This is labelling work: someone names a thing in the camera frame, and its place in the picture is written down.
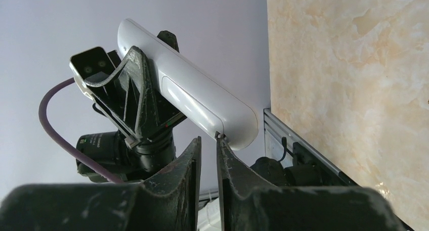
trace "white wall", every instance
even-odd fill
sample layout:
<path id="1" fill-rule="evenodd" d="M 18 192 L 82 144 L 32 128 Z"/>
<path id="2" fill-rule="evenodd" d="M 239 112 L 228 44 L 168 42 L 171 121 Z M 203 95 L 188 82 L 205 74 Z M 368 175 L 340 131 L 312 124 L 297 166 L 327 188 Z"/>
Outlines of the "white wall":
<path id="1" fill-rule="evenodd" d="M 157 34 L 176 34 L 181 53 L 259 110 L 260 133 L 237 155 L 264 154 L 262 109 L 270 103 L 266 0 L 0 0 L 0 199 L 29 182 L 88 182 L 75 161 L 41 128 L 39 101 L 70 78 L 71 55 L 117 48 L 120 21 L 132 18 Z M 69 86 L 50 103 L 55 129 L 74 145 L 86 133 L 115 130 Z M 189 120 L 175 128 L 178 154 L 203 141 L 201 189 L 217 186 L 216 143 Z"/>

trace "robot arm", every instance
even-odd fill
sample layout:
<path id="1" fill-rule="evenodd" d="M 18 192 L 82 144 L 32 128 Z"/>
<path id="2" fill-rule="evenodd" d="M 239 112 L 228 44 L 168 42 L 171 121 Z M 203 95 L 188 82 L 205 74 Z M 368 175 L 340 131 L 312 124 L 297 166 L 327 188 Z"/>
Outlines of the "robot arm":
<path id="1" fill-rule="evenodd" d="M 119 54 L 96 47 L 70 58 L 84 95 L 119 129 L 83 135 L 76 148 L 124 181 L 146 179 L 175 157 L 173 127 L 186 117 L 233 150 L 256 138 L 254 111 L 179 54 L 176 36 L 152 35 L 130 19 L 118 30 Z M 78 172 L 102 176 L 77 160 Z"/>

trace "cable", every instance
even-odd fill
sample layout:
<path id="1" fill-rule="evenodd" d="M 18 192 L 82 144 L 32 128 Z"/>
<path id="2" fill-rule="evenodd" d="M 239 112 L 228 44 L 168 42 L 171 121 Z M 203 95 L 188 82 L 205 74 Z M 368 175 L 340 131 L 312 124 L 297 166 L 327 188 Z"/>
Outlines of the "cable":
<path id="1" fill-rule="evenodd" d="M 95 112 L 97 112 L 98 114 L 100 114 L 100 115 L 102 115 L 102 116 L 104 116 L 104 117 L 106 117 L 105 115 L 104 115 L 104 113 L 102 112 L 102 111 L 100 111 L 98 108 L 97 108 L 97 104 L 93 104 L 93 110 L 95 111 Z"/>
<path id="2" fill-rule="evenodd" d="M 286 153 L 290 154 L 293 157 L 293 153 L 287 149 L 287 138 L 284 136 L 282 137 L 282 146 L 283 146 L 283 156 L 280 160 L 278 160 L 278 162 L 281 162 L 284 160 L 284 158 L 286 157 Z"/>
<path id="3" fill-rule="evenodd" d="M 61 89 L 65 88 L 68 85 L 71 85 L 74 83 L 74 79 L 70 78 L 59 85 L 53 87 L 51 90 L 49 90 L 46 95 L 43 97 L 42 101 L 39 105 L 39 121 L 43 127 L 43 129 L 46 131 L 46 133 L 54 140 L 58 145 L 60 145 L 65 151 L 67 151 L 70 155 L 72 155 L 74 158 L 79 160 L 84 165 L 91 168 L 96 173 L 100 174 L 101 176 L 105 177 L 107 180 L 113 182 L 113 183 L 124 183 L 119 177 L 112 174 L 110 171 L 105 169 L 103 166 L 101 166 L 99 163 L 95 162 L 90 157 L 83 154 L 81 151 L 74 148 L 70 143 L 68 143 L 64 138 L 62 138 L 51 126 L 48 120 L 47 116 L 47 108 L 49 100 Z"/>

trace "camera lens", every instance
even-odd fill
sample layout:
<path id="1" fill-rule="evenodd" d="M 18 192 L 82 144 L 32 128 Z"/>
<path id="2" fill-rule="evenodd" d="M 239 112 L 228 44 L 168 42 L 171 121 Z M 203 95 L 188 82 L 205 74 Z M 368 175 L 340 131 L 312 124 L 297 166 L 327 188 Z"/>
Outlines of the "camera lens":
<path id="1" fill-rule="evenodd" d="M 93 71 L 92 67 L 90 67 L 90 66 L 84 67 L 83 70 L 85 71 L 85 73 L 91 73 Z"/>
<path id="2" fill-rule="evenodd" d="M 98 66 L 104 68 L 106 66 L 106 62 L 105 61 L 99 61 Z"/>

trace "beige marble surface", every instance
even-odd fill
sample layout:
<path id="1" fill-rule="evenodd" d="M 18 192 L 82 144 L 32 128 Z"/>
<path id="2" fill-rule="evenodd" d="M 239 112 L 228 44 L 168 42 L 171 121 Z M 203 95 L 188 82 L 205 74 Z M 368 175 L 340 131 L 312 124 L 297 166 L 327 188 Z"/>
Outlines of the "beige marble surface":
<path id="1" fill-rule="evenodd" d="M 429 230 L 429 0 L 268 0 L 272 111 Z"/>

